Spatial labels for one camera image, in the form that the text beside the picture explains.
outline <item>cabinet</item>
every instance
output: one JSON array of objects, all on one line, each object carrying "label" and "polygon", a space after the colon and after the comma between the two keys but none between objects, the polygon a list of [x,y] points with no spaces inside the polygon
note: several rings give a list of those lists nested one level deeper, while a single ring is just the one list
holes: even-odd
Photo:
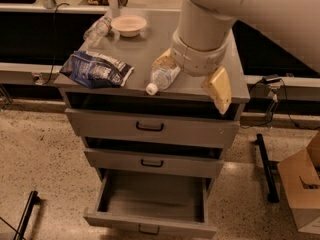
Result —
[{"label": "cabinet", "polygon": [[[55,81],[84,155],[102,181],[94,211],[86,209],[84,218],[93,226],[212,238],[207,196],[249,99],[232,35],[225,66],[232,69],[233,97],[221,116],[201,89],[202,78],[184,72],[168,90],[146,94],[150,65],[159,47],[169,47],[179,14],[142,12],[145,32],[131,39],[114,33],[96,50],[135,67],[123,88],[90,90],[63,75]],[[170,24],[160,28],[159,22]]]}]

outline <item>cardboard box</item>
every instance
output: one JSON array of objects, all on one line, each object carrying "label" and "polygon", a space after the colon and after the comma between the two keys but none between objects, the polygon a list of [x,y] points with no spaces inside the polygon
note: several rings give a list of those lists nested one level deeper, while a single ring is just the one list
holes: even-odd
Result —
[{"label": "cardboard box", "polygon": [[320,132],[278,169],[298,231],[320,234]]}]

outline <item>speckled floor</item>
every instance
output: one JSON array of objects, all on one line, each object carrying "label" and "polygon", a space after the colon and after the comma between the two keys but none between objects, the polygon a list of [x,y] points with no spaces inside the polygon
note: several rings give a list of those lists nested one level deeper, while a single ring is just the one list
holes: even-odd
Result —
[{"label": "speckled floor", "polygon": [[[63,110],[59,103],[16,102],[0,113],[0,217],[16,227],[30,191],[37,190],[42,203],[32,213],[28,240],[190,239],[86,223],[83,211],[93,208],[100,180]],[[265,177],[256,162],[257,133],[263,134],[270,159],[279,161],[305,147],[316,132],[277,126],[239,130],[208,200],[209,223],[218,228],[214,239],[320,239],[320,235],[298,233],[283,189],[279,204],[267,202]],[[10,229],[0,222],[3,232]]]}]

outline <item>bowl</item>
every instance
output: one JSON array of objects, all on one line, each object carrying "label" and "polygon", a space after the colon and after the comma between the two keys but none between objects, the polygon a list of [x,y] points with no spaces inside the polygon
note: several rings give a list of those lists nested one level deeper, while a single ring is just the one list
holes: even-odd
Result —
[{"label": "bowl", "polygon": [[134,37],[140,34],[141,29],[147,25],[147,21],[136,15],[123,15],[111,21],[111,27],[119,31],[121,36]]}]

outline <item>bottle cap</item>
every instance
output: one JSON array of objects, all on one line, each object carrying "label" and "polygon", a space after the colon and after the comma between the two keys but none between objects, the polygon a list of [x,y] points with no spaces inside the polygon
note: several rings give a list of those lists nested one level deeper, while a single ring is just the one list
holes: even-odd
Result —
[{"label": "bottle cap", "polygon": [[150,83],[148,84],[147,88],[146,88],[146,92],[149,94],[149,95],[155,95],[157,92],[158,92],[158,86],[155,85],[154,83]]}]

